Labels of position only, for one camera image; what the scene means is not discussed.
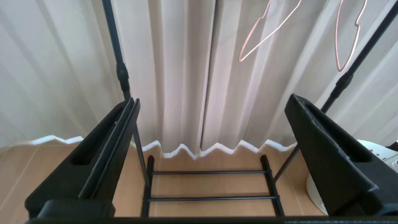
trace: copper wire hanger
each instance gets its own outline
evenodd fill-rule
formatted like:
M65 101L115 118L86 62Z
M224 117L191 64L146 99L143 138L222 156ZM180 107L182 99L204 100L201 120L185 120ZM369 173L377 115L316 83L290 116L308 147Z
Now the copper wire hanger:
M247 53L247 54L242 58L243 50L244 50L244 48L246 47L246 44L248 43L248 41L249 41L249 39L250 39L250 37L251 37L251 35L252 35L254 29L256 28L256 26L257 26L257 24L259 23L259 21L260 21L261 19L263 19L263 18L266 16L266 14L267 14L269 5L270 5L270 3L272 2L272 0L269 0L269 2L268 2L268 4L267 4L267 7L266 7L266 10L264 11L264 14L263 14L260 18L257 19L256 23L254 23L253 28L250 30L250 33L249 33L248 37L247 37L246 40L244 41L244 44L243 44L242 49L241 49L241 53L239 54L239 62L242 62L246 57L248 57L248 56L249 56L251 53L253 53L258 47L260 47L260 45L261 45L264 41L266 41L270 36L272 36L275 32L277 32L277 31L279 30L279 28L282 27L283 24L289 19L289 17L293 14L293 12L296 11L296 9L299 7L301 1L302 1L302 0L300 0L300 1L297 3L296 7L292 10L292 12L290 12L290 14L287 15L287 17L279 24L278 27L276 27L276 29L274 29L274 31L272 31L266 38L264 38L262 41L260 41L253 49L251 49L251 50L249 51L249 53Z
M349 53L348 59L346 61L346 63L344 63L343 67L340 67L340 61L338 59L338 48L337 48L337 28L338 28L338 18L340 16L340 10L341 10L341 5L343 3L344 0L340 0L340 6L338 8L338 12L337 12L337 18L336 18L336 30L335 30L335 55L336 55L336 64L337 64L337 70L339 72L341 72L342 70L344 70L344 68L347 67L349 61L351 60L351 58L353 57L354 51L355 51L355 47L356 44L358 43L358 37L359 37L359 30L361 29L361 26L358 24L359 19L362 16L363 11L365 10L366 7L366 3L368 2L368 0L365 0L365 2L363 2L363 6L361 11L358 14L358 17L355 20L355 26L356 28L356 34L355 34L355 39L354 39L354 44L353 47L351 48L351 52Z

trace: wooden floor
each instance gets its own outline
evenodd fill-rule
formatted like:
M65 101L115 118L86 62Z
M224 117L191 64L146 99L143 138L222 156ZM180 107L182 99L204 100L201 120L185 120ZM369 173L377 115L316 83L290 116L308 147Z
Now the wooden floor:
M15 146L0 149L0 223L24 223L28 219L25 198L75 148L57 141L40 146ZM171 159L162 158L159 148L145 152L155 157L155 170L228 170L262 169L260 157L266 154L274 174L290 152L280 153L264 147L261 153L240 147L233 155L215 150L193 160L185 151ZM286 215L323 215L307 195L308 169L301 154L277 182ZM118 217L137 217L141 212L144 181L137 152L130 147L113 204ZM154 176L152 196L228 196L267 194L262 174L234 175L162 175ZM212 202L152 202L152 217L273 216L270 200Z

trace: vertical rod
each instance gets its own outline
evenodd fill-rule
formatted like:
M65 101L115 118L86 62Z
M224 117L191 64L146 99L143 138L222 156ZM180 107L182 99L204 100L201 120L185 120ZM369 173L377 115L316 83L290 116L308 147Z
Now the vertical rod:
M118 75L120 87L123 91L123 97L125 100L130 99L130 85L129 85L129 74L127 72L126 65L123 62L122 50L120 48L118 30L116 29L116 23L114 21L114 15L112 10L111 0L102 0L104 6L104 12L106 22L108 23L109 34L111 36L114 57L116 59L116 74Z
M141 217L148 218L149 217L149 205L151 198L150 192L152 191L152 172L154 171L154 163L155 159L153 156L148 157L148 168L147 175L149 176L149 185L145 185L144 187L144 198L142 199L142 208L141 208Z
M365 47L362 49L361 53L359 53L358 57L356 57L355 61L353 62L352 66L348 69L348 71L342 75L339 80L336 82L336 86L334 87L333 91L330 93L330 96L326 100L325 104L322 106L321 111L326 113L332 104L337 100L337 98L341 95L341 93L347 88L347 86L351 83L351 80L354 77L354 73L357 71L359 66L365 60L366 56L372 51L373 47L379 41L381 36L390 26L391 22L396 18L398 14L398 1L393 5L390 9L388 14L385 16L383 21L380 23L379 27L374 31L372 37L366 43ZM286 167L292 162L294 156L299 152L300 147L296 145L293 149L290 156L286 159L282 167L279 169L278 173L274 177L274 180L277 181L282 173L286 170Z
M145 168L144 153L142 153L141 140L139 139L137 124L134 125L132 135L134 136L134 140L136 142L136 149L138 152L139 162L141 164L142 174L145 180L145 186L150 186L149 174L147 173L147 169Z
M271 199L272 205L274 206L275 215L277 217L284 217L285 216L284 209L282 208L282 204L280 202L280 197L276 189L275 180L274 178L272 178L272 171L271 168L269 167L267 156L262 155L260 161L262 164L262 169L264 171L267 171L264 175L266 176L269 195L275 197L274 199Z

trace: white curtain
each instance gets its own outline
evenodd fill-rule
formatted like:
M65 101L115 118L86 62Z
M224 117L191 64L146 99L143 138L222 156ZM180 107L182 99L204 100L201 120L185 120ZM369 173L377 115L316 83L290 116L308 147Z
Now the white curtain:
M298 0L274 0L247 49L277 27ZM244 62L239 51L267 1L114 0L113 11L143 145L193 153L240 140L293 143L284 115L291 93L317 106L337 79L334 29L339 0L303 0L282 28ZM353 59L393 0L369 0ZM341 63L363 5L345 1ZM0 145L54 134L86 136L123 100L101 1L0 2ZM328 116L358 139L398 139L398 22L356 72Z

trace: garment rack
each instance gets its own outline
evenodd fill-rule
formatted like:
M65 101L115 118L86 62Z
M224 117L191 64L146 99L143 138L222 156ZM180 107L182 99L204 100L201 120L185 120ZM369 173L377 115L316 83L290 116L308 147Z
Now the garment rack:
M113 50L116 58L117 75L120 81L120 85L123 91L124 99L130 99L129 83L128 83L128 72L123 62L121 55L121 48L119 44L118 32L116 29L116 23L114 20L112 5L110 0L103 0L104 11L106 15L106 21L108 23L109 33L112 40ZM375 44L378 42L380 37L389 27L390 23L394 20L398 13L398 3L396 2L387 16L383 19L375 33L372 35L368 43L362 49L356 60L353 62L349 70L340 77L334 87L332 93L326 100L326 103L322 106L321 111L326 113L335 100L340 96L343 90L351 83L354 77L355 71L362 64L368 53L372 50ZM269 165L269 161L266 155L261 156L260 161L262 164L262 170L201 170L201 171L157 171L154 170L155 159L153 156L148 157L147 166L145 164L144 155L142 153L141 141L137 126L133 129L133 136L136 143L136 149L138 151L139 161L141 163L142 174L145 180L144 187L144 198L142 199L142 210L141 217L149 217L149 207L151 202L181 202L181 201L213 201L213 200L271 200L277 217L285 216L282 204L280 202L280 196L276 188L276 182L279 177L286 170L287 166L292 162L295 155L299 152L300 146L296 145L290 156L283 163L275 177L272 176L272 170ZM269 195L256 195L256 196L229 196L229 197L153 197L151 195L152 190L152 178L154 175L213 175L213 174L264 174L269 189Z

